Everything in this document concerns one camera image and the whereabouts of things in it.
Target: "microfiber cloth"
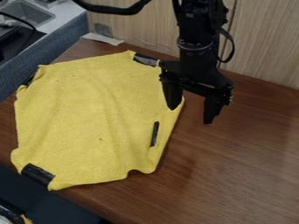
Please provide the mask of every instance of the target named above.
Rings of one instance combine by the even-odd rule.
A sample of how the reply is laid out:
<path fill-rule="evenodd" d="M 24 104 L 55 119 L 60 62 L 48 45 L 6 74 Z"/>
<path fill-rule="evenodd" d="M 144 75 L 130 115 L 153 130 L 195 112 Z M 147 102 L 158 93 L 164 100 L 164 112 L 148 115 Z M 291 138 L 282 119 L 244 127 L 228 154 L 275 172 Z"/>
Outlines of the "microfiber cloth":
<path fill-rule="evenodd" d="M 40 66 L 31 85 L 17 91 L 18 148 L 11 161 L 19 173 L 38 167 L 50 173 L 48 189 L 59 190 L 156 169 L 184 100 L 168 109 L 160 68 L 134 55 Z"/>

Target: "white paper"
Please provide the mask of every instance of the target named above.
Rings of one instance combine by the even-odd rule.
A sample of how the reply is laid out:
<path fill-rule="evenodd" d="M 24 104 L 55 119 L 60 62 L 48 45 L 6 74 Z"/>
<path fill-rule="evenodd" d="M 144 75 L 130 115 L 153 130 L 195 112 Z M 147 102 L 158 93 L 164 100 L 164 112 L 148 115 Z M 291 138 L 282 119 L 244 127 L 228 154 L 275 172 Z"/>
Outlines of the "white paper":
<path fill-rule="evenodd" d="M 92 40 L 108 43 L 112 46 L 118 46 L 119 44 L 124 42 L 123 40 L 119 40 L 119 39 L 116 39 L 116 38 L 105 37 L 103 35 L 100 35 L 98 33 L 93 33 L 93 32 L 89 32 L 88 34 L 82 36 L 82 38 L 92 39 Z"/>
<path fill-rule="evenodd" d="M 10 224 L 10 221 L 3 216 L 0 216 L 0 224 Z"/>

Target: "black device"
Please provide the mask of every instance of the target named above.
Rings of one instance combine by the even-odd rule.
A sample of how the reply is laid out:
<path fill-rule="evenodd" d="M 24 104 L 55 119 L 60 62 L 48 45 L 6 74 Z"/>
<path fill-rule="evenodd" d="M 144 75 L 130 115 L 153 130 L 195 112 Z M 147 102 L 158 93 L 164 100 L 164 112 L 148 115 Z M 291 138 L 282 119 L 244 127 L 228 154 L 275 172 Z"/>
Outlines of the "black device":
<path fill-rule="evenodd" d="M 16 25 L 12 27 L 2 27 L 0 26 L 0 44 L 4 42 L 6 39 L 10 38 L 11 36 L 16 35 L 20 30 L 21 26 Z"/>
<path fill-rule="evenodd" d="M 127 9 L 73 1 L 88 11 L 135 15 L 151 0 L 139 0 Z M 225 105 L 233 101 L 234 83 L 217 68 L 218 61 L 227 63 L 235 51 L 232 36 L 222 28 L 228 22 L 228 9 L 223 0 L 172 0 L 172 4 L 179 27 L 180 60 L 160 62 L 165 100 L 173 110 L 182 101 L 183 90 L 204 96 L 204 123 L 209 124 Z M 220 35 L 233 44 L 227 59 L 218 56 Z"/>

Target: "yellow cloth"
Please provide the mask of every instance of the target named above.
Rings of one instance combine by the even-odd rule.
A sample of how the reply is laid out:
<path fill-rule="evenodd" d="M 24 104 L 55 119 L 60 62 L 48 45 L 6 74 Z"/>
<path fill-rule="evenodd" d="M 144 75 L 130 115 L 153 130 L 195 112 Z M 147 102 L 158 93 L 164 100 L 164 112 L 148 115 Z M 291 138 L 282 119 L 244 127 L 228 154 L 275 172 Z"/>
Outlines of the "yellow cloth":
<path fill-rule="evenodd" d="M 17 91 L 18 149 L 11 161 L 55 175 L 49 190 L 152 173 L 182 104 L 168 109 L 159 67 L 134 52 L 41 66 Z M 160 127 L 150 147 L 154 123 Z"/>
<path fill-rule="evenodd" d="M 23 214 L 21 215 L 21 217 L 22 217 L 22 219 L 23 219 L 23 221 L 24 221 L 24 224 L 32 224 L 31 220 L 28 220 L 28 219 L 26 218 L 26 216 L 24 216 Z"/>

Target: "wooden table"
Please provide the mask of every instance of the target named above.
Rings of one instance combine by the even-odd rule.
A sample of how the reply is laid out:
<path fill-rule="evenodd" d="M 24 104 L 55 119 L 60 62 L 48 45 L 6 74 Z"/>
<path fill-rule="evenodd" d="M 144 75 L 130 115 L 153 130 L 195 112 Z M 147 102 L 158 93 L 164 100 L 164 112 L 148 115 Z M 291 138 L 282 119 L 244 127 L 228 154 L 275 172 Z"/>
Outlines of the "wooden table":
<path fill-rule="evenodd" d="M 55 62 L 135 50 L 82 39 Z M 298 224 L 299 91 L 235 73 L 234 105 L 202 124 L 203 101 L 186 104 L 157 171 L 122 181 L 60 191 L 121 224 Z M 14 97 L 0 106 L 0 163 L 17 147 Z"/>

